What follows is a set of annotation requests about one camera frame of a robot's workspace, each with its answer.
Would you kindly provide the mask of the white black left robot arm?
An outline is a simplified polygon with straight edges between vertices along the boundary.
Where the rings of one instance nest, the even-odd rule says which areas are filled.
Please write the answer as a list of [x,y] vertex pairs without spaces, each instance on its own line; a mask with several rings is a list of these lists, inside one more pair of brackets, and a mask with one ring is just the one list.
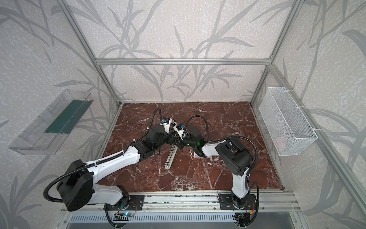
[[164,144],[181,140],[184,131],[185,126],[161,117],[158,125],[150,125],[143,136],[133,140],[124,150],[86,163],[81,160],[72,162],[64,175],[45,188],[43,196],[50,202],[64,203],[68,211],[79,210],[85,205],[115,205],[127,196],[126,191],[117,186],[99,185],[98,181],[147,159]]

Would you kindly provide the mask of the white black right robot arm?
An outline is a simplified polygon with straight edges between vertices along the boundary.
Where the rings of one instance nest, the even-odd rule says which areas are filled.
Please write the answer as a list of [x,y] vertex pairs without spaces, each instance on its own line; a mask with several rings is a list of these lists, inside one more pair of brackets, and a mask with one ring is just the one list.
[[[206,138],[199,128],[189,125],[194,118],[203,119],[206,127]],[[237,208],[242,208],[251,194],[249,177],[258,162],[258,149],[248,138],[240,135],[224,137],[216,141],[209,139],[207,120],[201,115],[194,115],[184,124],[175,124],[176,135],[173,142],[182,149],[191,147],[200,157],[218,156],[233,175],[231,197]]]

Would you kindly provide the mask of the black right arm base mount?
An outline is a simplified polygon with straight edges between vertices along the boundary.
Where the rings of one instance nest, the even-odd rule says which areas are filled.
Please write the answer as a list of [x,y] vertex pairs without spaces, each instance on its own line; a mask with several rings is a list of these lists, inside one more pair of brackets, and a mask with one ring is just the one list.
[[248,193],[243,198],[232,194],[218,194],[217,199],[220,204],[220,210],[256,210],[257,198],[255,194]]

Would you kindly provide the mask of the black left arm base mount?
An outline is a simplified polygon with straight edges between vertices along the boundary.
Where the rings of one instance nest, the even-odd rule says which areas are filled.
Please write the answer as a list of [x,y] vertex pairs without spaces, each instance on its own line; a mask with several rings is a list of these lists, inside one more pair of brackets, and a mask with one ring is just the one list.
[[129,197],[122,197],[116,204],[106,204],[104,210],[131,210],[141,211],[144,205],[145,195],[130,195]]

